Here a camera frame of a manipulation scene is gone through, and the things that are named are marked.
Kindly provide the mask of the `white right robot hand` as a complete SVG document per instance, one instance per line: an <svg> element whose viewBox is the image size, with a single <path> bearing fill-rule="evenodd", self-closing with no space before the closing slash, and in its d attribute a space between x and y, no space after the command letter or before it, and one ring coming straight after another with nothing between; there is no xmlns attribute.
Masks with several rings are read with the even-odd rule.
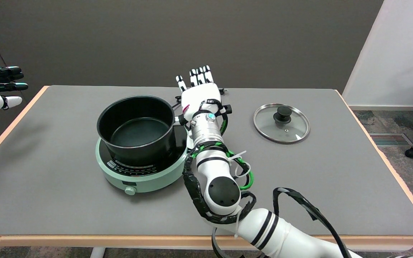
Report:
<svg viewBox="0 0 413 258"><path fill-rule="evenodd" d="M208 65L191 69L189 72L190 86L188 87L181 75L176 76L177 86L181 90L182 116L190 122L194 114L200 110L219 116L224 111L218 104L222 104L221 91L214 83L211 69Z"/></svg>

